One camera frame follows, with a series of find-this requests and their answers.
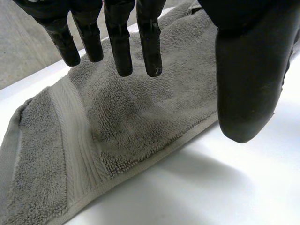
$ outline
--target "black rubber fingertip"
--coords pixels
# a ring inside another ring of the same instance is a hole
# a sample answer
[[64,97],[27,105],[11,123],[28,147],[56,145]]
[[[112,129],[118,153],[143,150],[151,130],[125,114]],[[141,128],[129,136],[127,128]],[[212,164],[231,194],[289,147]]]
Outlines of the black rubber fingertip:
[[157,40],[141,39],[141,42],[144,63],[148,76],[160,76],[163,72],[163,65],[159,49],[159,38]]
[[82,41],[90,61],[100,62],[104,57],[100,36],[83,38]]
[[129,33],[124,37],[111,38],[112,54],[120,76],[132,74],[132,60],[130,55]]
[[140,38],[142,45],[142,53],[146,72],[150,77],[157,77],[162,74],[163,64],[160,55],[160,29],[156,23],[153,30],[145,29],[140,25]]
[[147,75],[150,77],[158,77],[163,72],[162,61],[160,55],[145,56],[145,67]]
[[299,9],[298,1],[278,1],[247,30],[218,31],[218,118],[228,138],[246,143],[273,116],[300,26]]

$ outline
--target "black robotic finger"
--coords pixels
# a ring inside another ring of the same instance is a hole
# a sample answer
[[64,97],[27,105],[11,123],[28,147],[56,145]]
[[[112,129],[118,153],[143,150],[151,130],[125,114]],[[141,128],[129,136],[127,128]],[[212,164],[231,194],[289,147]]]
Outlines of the black robotic finger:
[[151,77],[161,75],[163,66],[160,55],[160,16],[166,0],[137,0],[137,24],[140,31],[142,53],[146,72]]
[[60,19],[35,18],[49,34],[64,62],[68,66],[74,67],[80,63],[80,56],[70,33],[67,19],[67,16]]
[[67,0],[14,0],[27,14],[41,24],[68,66],[80,63],[80,56],[67,24],[70,5]]
[[135,6],[134,0],[105,0],[105,23],[112,46],[112,54],[120,76],[132,74],[127,20]]
[[247,27],[219,30],[218,114],[227,137],[245,143],[272,117],[299,27],[300,1],[282,0]]
[[72,17],[90,61],[101,61],[103,50],[97,19],[102,8],[102,0],[71,0],[70,2]]

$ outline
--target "white table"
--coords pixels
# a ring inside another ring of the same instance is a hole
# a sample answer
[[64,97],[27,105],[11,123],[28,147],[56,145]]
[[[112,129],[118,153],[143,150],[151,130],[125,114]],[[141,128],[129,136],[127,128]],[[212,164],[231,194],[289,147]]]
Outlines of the white table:
[[[130,28],[137,31],[136,24]],[[59,61],[0,90],[0,143],[15,109],[68,70]],[[235,143],[215,124],[67,224],[299,225],[299,84],[300,57],[286,75],[275,115],[255,139]]]

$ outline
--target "folded towel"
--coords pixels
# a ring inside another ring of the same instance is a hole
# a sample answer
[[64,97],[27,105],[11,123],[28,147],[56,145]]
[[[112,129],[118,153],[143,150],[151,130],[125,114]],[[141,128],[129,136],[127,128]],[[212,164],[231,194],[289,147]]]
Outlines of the folded towel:
[[160,77],[147,76],[137,33],[127,78],[104,40],[102,62],[84,56],[17,109],[0,150],[4,225],[62,224],[217,120],[217,28],[192,2],[159,20]]

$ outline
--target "gray towel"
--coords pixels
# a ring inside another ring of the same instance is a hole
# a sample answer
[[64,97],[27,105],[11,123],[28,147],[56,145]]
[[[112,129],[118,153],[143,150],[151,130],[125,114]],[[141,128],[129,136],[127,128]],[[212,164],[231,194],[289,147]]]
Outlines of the gray towel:
[[217,28],[183,3],[160,19],[164,72],[147,76],[131,35],[130,77],[105,58],[79,66],[13,115],[0,151],[4,225],[62,224],[217,120]]

